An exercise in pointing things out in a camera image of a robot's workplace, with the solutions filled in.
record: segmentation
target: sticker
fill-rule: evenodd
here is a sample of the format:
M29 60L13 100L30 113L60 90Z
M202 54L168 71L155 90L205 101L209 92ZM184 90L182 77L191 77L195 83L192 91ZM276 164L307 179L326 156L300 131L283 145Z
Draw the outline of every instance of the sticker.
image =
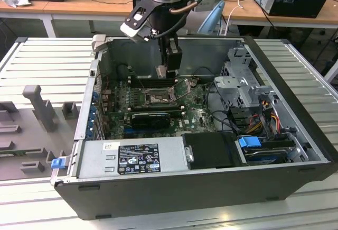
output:
M119 146L119 142L104 143L103 150L117 150Z
M137 174L161 171L158 144L112 145L118 147L118 173Z
M0 154L0 158L4 158L4 157L14 157L14 154L12 154L12 153L3 153L3 154Z

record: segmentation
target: metal bracket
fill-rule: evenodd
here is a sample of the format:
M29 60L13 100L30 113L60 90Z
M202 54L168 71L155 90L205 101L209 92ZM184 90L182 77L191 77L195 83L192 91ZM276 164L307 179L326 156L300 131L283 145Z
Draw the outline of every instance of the metal bracket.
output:
M245 79L238 80L237 78L233 77L215 77L214 81L217 87L222 89L239 88L248 85Z

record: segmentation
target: desk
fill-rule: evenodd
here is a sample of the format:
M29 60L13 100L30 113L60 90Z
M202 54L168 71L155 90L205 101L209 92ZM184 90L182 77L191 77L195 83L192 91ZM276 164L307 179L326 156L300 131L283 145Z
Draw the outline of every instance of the desk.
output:
M264 25L271 26L265 18L261 8L254 0L242 1L244 9L236 9L230 24L236 25ZM226 2L223 15L228 18L230 12L237 6L237 2ZM338 27L338 2L327 0L315 19L303 17L277 17L269 16L274 26L286 27L311 27L311 28L337 28Z
M97 0L103 2L126 3L132 0ZM244 9L236 9L231 15L230 24L270 26L260 7L253 0L241 2ZM223 15L227 18L236 2L227 2ZM102 20L123 21L133 9L132 2L127 4L105 4L91 0L66 0L65 2L33 1L32 6L12 8L0 2L0 17L22 19L41 19L48 37L56 37L53 20ZM316 19L294 17L269 17L275 26L288 27L338 27L338 2L327 0Z
M12 8L0 2L0 17L41 19L48 37L55 38L53 20L123 21L133 9L133 0L97 0L130 3L105 4L91 0L65 0L65 2L33 1L31 6Z

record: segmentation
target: power supply label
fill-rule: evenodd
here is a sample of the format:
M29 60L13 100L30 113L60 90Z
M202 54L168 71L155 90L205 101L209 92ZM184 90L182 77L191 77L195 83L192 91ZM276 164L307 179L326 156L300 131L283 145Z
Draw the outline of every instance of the power supply label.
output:
M121 145L118 148L119 174L161 171L158 144Z

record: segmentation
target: table leg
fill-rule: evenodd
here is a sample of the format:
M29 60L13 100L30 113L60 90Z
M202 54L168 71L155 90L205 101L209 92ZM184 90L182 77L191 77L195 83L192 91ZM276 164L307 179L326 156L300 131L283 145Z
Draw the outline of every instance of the table leg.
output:
M91 33L96 33L95 26L94 26L94 21L93 20L89 20L88 22L89 22L90 32Z
M46 29L47 35L49 38L56 38L57 34L53 27L53 18L50 14L45 14L41 17L41 20L44 24L44 28Z
M338 74L338 61L336 61L336 63L327 72L327 74L324 76L324 78L327 82L330 83L332 81L332 79L334 79L337 74Z

